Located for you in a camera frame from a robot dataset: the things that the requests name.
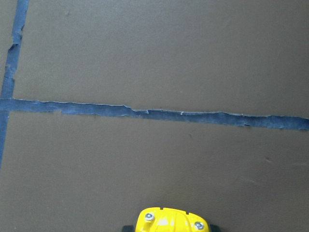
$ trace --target yellow object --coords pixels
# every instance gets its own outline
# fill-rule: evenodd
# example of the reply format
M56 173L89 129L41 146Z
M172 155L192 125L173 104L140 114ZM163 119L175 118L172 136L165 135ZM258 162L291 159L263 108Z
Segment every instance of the yellow object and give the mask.
M200 216L183 210L152 207L141 211L135 232L210 232Z

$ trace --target blue tape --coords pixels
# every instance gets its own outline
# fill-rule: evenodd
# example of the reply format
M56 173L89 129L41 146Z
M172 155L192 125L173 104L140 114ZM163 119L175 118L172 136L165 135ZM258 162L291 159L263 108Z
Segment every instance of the blue tape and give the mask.
M19 51L22 39L22 29L26 21L26 13L28 8L28 0L18 0L14 24L12 29L13 44L8 50L5 64L5 73L2 82L1 98L9 99L13 96L14 89L14 73L16 72L19 58ZM9 111L0 111L0 167L2 162L2 154L4 149L6 128L8 124Z
M181 112L162 109L134 110L125 105L91 103L28 101L18 99L0 100L0 110L54 112L67 115L129 116L145 119L214 123L232 126L251 126L291 130L309 130L309 119L295 116L251 116L225 112Z

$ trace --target wheel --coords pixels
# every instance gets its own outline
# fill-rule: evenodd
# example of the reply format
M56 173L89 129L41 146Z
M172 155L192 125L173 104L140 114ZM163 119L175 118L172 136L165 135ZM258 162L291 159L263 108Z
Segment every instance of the wheel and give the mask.
M211 232L221 232L220 227L216 225L209 225L211 228Z
M134 232L133 226L124 226L121 230L121 232Z

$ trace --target tire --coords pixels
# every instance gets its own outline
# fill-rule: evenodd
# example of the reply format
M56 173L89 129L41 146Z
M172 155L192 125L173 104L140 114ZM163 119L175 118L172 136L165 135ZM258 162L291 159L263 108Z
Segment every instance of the tire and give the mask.
M210 232L221 232L220 227L216 225L209 225L211 231Z
M133 226L124 226L121 230L121 232L134 232Z

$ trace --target gray surface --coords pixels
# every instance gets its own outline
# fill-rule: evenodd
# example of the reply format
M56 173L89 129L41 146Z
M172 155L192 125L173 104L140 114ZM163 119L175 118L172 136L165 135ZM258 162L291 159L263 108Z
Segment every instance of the gray surface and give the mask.
M14 97L309 116L307 0L31 0Z
M2 86L8 49L12 46L12 27L16 1L0 0L0 86Z
M150 206L308 231L308 132L11 112L1 231L119 232Z

